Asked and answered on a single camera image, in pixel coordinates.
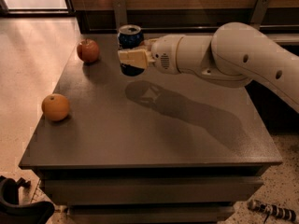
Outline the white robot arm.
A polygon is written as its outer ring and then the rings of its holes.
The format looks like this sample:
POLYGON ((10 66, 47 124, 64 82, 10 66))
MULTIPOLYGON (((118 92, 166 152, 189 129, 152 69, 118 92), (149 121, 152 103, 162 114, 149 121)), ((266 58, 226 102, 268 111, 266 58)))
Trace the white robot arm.
POLYGON ((224 24, 212 35, 151 38, 120 49, 118 56, 134 68, 191 74, 224 87, 254 80, 299 112, 299 57, 244 23, 224 24))

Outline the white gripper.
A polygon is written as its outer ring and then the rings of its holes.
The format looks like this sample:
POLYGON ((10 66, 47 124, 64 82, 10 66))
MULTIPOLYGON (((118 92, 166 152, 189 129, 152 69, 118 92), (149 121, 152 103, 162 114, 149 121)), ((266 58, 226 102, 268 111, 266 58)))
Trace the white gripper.
POLYGON ((152 46, 151 52, 145 49, 123 49, 118 51, 119 60, 121 63, 141 69, 147 69, 154 62, 155 68, 161 73, 176 75, 179 73, 177 50, 182 38, 183 35, 165 35, 158 39, 145 39, 139 46, 152 46))

